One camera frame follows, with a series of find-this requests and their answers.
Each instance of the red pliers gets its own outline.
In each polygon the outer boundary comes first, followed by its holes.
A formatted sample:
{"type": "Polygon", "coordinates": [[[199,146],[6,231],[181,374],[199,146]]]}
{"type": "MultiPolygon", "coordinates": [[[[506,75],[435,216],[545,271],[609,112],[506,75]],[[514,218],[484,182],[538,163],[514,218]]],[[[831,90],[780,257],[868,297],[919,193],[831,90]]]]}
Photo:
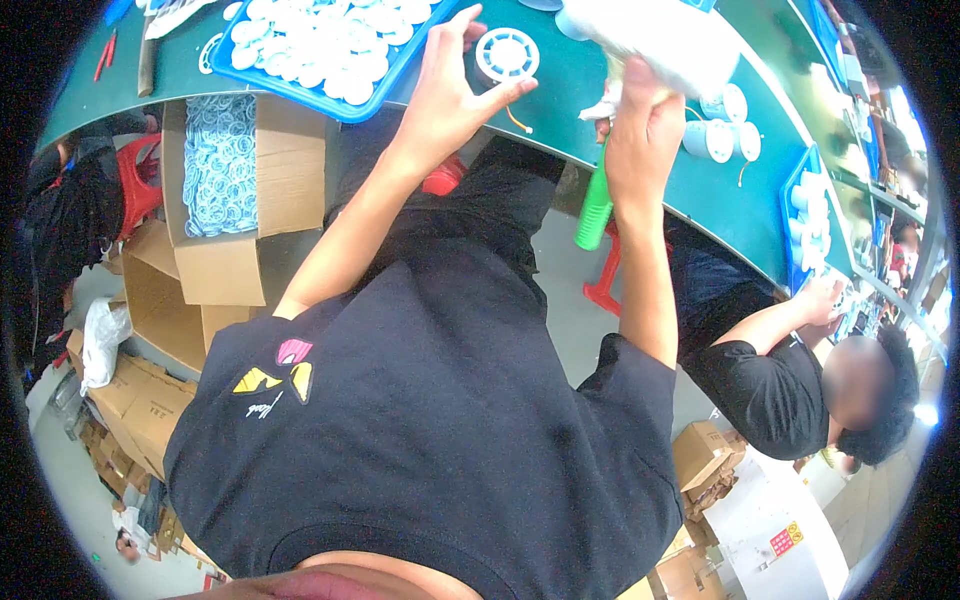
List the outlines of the red pliers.
{"type": "Polygon", "coordinates": [[[110,36],[110,40],[107,42],[107,45],[104,46],[104,53],[100,55],[100,62],[97,63],[97,72],[93,74],[93,81],[100,81],[100,73],[104,70],[104,62],[107,63],[107,66],[113,64],[113,49],[117,45],[117,30],[113,30],[113,35],[110,36]]]}

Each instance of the green handled tool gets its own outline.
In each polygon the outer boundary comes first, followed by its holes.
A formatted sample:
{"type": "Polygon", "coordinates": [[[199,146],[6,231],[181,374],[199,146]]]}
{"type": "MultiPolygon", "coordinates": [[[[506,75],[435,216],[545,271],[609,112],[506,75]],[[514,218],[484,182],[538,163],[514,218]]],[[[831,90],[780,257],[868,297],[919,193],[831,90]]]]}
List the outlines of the green handled tool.
{"type": "Polygon", "coordinates": [[[597,161],[597,169],[590,178],[587,195],[584,197],[584,207],[580,210],[580,222],[577,224],[577,234],[573,241],[586,251],[594,251],[600,246],[604,229],[610,220],[613,210],[613,200],[607,189],[607,171],[604,168],[604,156],[607,153],[607,143],[604,142],[597,161]]]}

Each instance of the wire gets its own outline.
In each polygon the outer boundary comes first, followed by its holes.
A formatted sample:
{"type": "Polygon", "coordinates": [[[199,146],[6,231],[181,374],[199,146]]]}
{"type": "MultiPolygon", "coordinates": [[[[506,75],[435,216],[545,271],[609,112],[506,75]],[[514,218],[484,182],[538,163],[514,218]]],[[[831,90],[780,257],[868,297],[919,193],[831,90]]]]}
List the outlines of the wire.
{"type": "Polygon", "coordinates": [[[743,170],[747,168],[747,165],[748,165],[748,164],[750,164],[750,161],[749,161],[749,160],[746,161],[746,162],[744,162],[744,163],[743,163],[743,166],[740,167],[740,175],[739,175],[739,177],[736,178],[736,186],[737,186],[737,187],[743,187],[743,170]]]}
{"type": "Polygon", "coordinates": [[[707,119],[705,119],[704,117],[700,116],[700,113],[697,112],[696,110],[694,110],[693,108],[691,108],[691,107],[684,107],[684,108],[686,108],[687,110],[689,110],[689,111],[692,112],[693,114],[697,115],[697,118],[700,119],[701,121],[706,121],[706,120],[707,120],[707,119]]]}
{"type": "Polygon", "coordinates": [[[510,112],[510,107],[507,107],[507,116],[510,117],[510,120],[514,122],[514,125],[516,125],[517,127],[521,128],[521,129],[524,130],[525,132],[527,132],[527,133],[533,133],[533,132],[534,132],[534,128],[532,128],[532,127],[527,127],[526,125],[523,125],[522,123],[520,123],[519,121],[516,120],[516,117],[514,117],[514,114],[513,114],[512,112],[510,112]]]}

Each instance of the workbench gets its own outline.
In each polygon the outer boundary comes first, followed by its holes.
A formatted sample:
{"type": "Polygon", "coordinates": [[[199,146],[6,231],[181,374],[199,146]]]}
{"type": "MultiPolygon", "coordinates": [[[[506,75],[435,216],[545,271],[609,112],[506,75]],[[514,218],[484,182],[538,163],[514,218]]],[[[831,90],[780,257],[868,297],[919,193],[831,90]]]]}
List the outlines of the workbench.
{"type": "MultiPolygon", "coordinates": [[[[454,12],[470,4],[472,2],[464,0],[454,12]]],[[[222,18],[225,5],[215,3],[204,7],[159,42],[154,93],[147,98],[136,96],[142,13],[130,10],[114,25],[117,41],[113,65],[105,68],[100,81],[94,83],[93,73],[112,32],[112,28],[102,22],[98,24],[74,60],[72,72],[37,147],[128,108],[200,94],[258,91],[234,80],[202,74],[198,68],[201,49],[227,26],[222,18]]],[[[739,33],[751,35],[749,41],[736,36],[742,56],[732,82],[739,85],[747,97],[748,119],[764,135],[763,148],[760,158],[744,170],[742,187],[737,185],[737,175],[743,161],[731,159],[718,164],[681,149],[667,183],[664,203],[668,210],[782,285],[787,280],[787,264],[780,187],[814,140],[821,147],[827,168],[836,165],[839,154],[830,149],[828,135],[811,136],[808,126],[820,128],[822,124],[818,122],[828,118],[827,130],[832,132],[837,117],[823,110],[824,102],[819,96],[807,101],[799,87],[808,82],[784,77],[785,71],[810,72],[810,64],[815,63],[818,56],[809,51],[811,47],[815,50],[816,44],[809,38],[809,28],[790,0],[761,0],[760,5],[748,0],[721,0],[717,12],[719,15],[713,16],[721,26],[730,23],[739,33]],[[791,32],[800,32],[806,39],[791,41],[794,35],[791,32]],[[765,40],[764,33],[774,38],[765,40]],[[784,37],[806,51],[797,56],[790,54],[790,46],[777,47],[784,37]],[[764,44],[762,58],[755,52],[755,43],[764,44]],[[770,64],[776,66],[776,72],[770,64]],[[805,102],[795,107],[796,99],[805,102]]],[[[512,106],[517,118],[534,132],[524,133],[504,112],[495,115],[488,127],[592,171],[600,147],[594,143],[592,123],[580,121],[577,115],[581,109],[596,103],[603,92],[606,61],[600,48],[592,42],[565,37],[556,28],[552,13],[529,9],[516,0],[487,2],[480,20],[491,28],[521,29],[538,44],[541,54],[537,72],[540,86],[512,106]]],[[[419,71],[420,60],[415,59],[392,91],[388,103],[409,102],[419,71]]],[[[467,72],[468,79],[472,80],[472,69],[467,72]]],[[[482,91],[474,81],[471,84],[478,92],[482,91]]],[[[698,103],[689,105],[699,110],[698,103]]],[[[696,117],[688,113],[687,118],[696,117]]],[[[833,244],[828,262],[849,276],[852,274],[849,224],[839,208],[840,203],[834,198],[830,212],[833,244]]]]}

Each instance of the red and yellow sign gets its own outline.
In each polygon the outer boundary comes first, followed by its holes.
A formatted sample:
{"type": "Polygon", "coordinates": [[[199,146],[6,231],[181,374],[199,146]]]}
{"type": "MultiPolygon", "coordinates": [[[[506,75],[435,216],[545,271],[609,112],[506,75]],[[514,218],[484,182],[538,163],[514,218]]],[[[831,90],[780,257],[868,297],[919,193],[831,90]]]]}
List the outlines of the red and yellow sign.
{"type": "Polygon", "coordinates": [[[774,554],[780,557],[784,552],[803,541],[803,539],[804,534],[800,532],[797,521],[794,521],[787,525],[786,529],[770,538],[770,547],[774,549],[774,554]]]}

